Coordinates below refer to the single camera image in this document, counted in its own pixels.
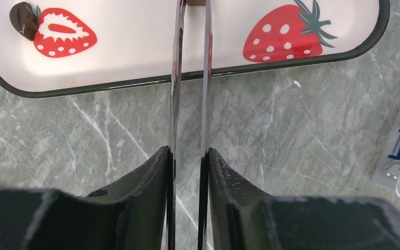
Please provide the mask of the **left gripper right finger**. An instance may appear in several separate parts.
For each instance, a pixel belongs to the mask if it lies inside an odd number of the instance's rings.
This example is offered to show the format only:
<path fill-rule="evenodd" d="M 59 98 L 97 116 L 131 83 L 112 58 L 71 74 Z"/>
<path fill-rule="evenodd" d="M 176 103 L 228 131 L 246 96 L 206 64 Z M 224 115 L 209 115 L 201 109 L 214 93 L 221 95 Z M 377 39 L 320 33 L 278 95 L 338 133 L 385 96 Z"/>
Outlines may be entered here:
<path fill-rule="evenodd" d="M 400 212 L 365 196 L 273 196 L 209 150 L 215 249 L 400 249 Z"/>

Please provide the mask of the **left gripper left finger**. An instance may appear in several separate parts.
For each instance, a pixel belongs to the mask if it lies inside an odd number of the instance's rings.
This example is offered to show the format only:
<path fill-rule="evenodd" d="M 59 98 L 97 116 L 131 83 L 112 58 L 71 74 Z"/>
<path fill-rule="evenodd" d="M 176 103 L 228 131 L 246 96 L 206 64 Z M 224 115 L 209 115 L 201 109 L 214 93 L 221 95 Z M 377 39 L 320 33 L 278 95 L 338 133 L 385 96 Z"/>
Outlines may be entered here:
<path fill-rule="evenodd" d="M 87 196 L 0 188 L 0 249 L 160 249 L 168 155 Z"/>

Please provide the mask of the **metal tongs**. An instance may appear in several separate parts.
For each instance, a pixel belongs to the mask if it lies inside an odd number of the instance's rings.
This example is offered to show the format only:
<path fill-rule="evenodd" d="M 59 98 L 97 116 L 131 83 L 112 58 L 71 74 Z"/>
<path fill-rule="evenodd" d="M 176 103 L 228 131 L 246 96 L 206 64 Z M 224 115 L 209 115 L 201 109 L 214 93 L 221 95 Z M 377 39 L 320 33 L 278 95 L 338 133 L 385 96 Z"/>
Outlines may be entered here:
<path fill-rule="evenodd" d="M 178 1 L 176 6 L 175 33 L 173 38 L 171 91 L 169 113 L 169 168 L 167 184 L 167 249 L 175 248 L 176 238 L 176 145 L 177 126 L 180 111 L 180 85 L 182 80 L 182 49 L 184 16 L 186 1 Z M 203 61 L 203 99 L 202 99 L 202 126 L 201 126 L 201 169 L 199 178 L 199 210 L 197 248 L 207 249 L 207 211 L 208 211 L 208 181 L 209 181 L 209 144 L 210 144 L 210 82 L 212 79 L 212 52 L 213 31 L 211 2 L 206 1 L 205 32 L 204 32 L 204 61 Z"/>

